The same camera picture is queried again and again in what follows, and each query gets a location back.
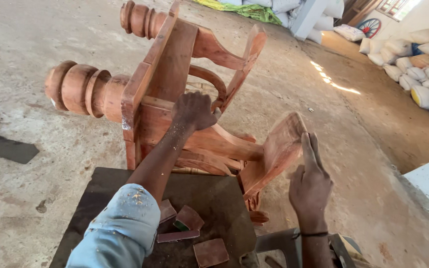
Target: upside-down wooden chair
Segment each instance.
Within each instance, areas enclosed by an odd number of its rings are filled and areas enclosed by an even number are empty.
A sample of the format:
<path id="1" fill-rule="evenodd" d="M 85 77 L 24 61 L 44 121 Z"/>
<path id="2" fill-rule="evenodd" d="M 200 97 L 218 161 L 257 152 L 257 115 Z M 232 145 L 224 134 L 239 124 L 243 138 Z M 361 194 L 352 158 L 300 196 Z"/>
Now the upside-down wooden chair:
<path id="1" fill-rule="evenodd" d="M 243 57 L 236 56 L 218 42 L 210 29 L 178 19 L 178 9 L 177 1 L 168 14 L 133 1 L 123 4 L 120 20 L 125 31 L 155 39 L 131 77 L 111 76 L 107 70 L 65 61 L 46 78 L 46 94 L 57 109 L 96 118 L 105 115 L 122 123 L 128 169 L 135 169 L 165 134 L 171 123 L 172 106 L 184 93 L 188 75 L 213 84 L 218 97 L 212 110 L 218 107 L 224 112 L 267 39 L 263 27 L 255 25 Z M 236 70 L 235 76 L 226 87 L 212 71 L 191 65 L 191 58 L 208 58 Z M 247 208 L 255 211 L 259 191 L 301 155 L 304 131 L 300 115 L 292 113 L 259 145 L 252 135 L 234 136 L 216 124 L 196 131 L 188 139 L 176 166 L 217 175 L 237 174 Z M 263 218 L 252 215 L 254 220 Z"/>

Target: red wheel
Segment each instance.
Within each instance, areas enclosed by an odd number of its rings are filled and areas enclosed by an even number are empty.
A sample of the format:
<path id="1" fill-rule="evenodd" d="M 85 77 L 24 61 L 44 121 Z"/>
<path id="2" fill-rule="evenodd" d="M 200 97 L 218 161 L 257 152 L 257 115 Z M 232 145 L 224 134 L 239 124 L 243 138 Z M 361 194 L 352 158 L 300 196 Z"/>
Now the red wheel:
<path id="1" fill-rule="evenodd" d="M 378 33 L 381 27 L 382 22 L 379 19 L 370 19 L 359 24 L 357 29 L 362 30 L 367 38 L 372 38 Z"/>

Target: light blue sleeve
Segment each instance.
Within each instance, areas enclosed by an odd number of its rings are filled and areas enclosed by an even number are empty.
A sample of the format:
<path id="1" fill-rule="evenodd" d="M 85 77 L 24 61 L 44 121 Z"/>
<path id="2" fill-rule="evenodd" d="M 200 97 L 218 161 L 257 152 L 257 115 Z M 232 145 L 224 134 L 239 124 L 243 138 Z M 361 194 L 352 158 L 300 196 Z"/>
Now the light blue sleeve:
<path id="1" fill-rule="evenodd" d="M 160 209 L 138 184 L 126 184 L 92 220 L 67 268 L 141 268 L 153 250 Z"/>

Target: concrete floor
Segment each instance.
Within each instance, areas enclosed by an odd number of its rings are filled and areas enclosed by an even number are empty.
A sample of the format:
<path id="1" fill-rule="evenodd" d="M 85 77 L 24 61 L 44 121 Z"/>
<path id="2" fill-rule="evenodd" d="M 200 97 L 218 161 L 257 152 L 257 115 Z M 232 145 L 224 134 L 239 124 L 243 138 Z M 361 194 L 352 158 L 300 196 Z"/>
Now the concrete floor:
<path id="1" fill-rule="evenodd" d="M 27 165 L 0 159 L 0 267 L 48 267 L 93 169 L 126 167 L 120 125 L 58 112 L 44 95 L 47 71 L 63 60 L 112 74 L 134 71 L 151 41 L 125 34 L 118 20 L 122 3 L 0 0 L 0 135 L 40 149 Z M 210 27 L 237 55 L 254 24 L 188 0 L 180 17 Z M 336 183 L 326 212 L 330 231 L 353 237 L 374 265 L 429 267 L 429 212 L 412 199 L 396 169 L 407 172 L 429 162 L 429 112 L 401 94 L 356 45 L 328 35 L 329 48 L 322 48 L 296 41 L 282 27 L 264 27 L 267 44 L 220 125 L 263 143 L 277 119 L 300 111 L 319 135 Z M 361 94 L 326 84 L 311 61 L 338 85 Z M 193 62 L 225 82 L 233 75 L 206 59 Z M 261 209 L 271 220 L 256 230 L 260 234 L 296 226 L 287 173 L 263 191 Z"/>

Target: black bracelet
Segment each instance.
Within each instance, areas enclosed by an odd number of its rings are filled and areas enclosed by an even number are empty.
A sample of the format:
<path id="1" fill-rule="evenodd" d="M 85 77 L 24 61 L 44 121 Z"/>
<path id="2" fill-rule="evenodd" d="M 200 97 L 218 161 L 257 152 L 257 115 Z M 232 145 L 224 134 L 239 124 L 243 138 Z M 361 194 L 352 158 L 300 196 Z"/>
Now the black bracelet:
<path id="1" fill-rule="evenodd" d="M 323 236 L 327 236 L 327 235 L 329 235 L 329 232 L 315 233 L 315 234 L 304 234 L 304 233 L 301 233 L 301 236 L 303 236 L 303 237 L 313 237 L 313 236 L 315 236 L 315 237 L 323 237 Z"/>

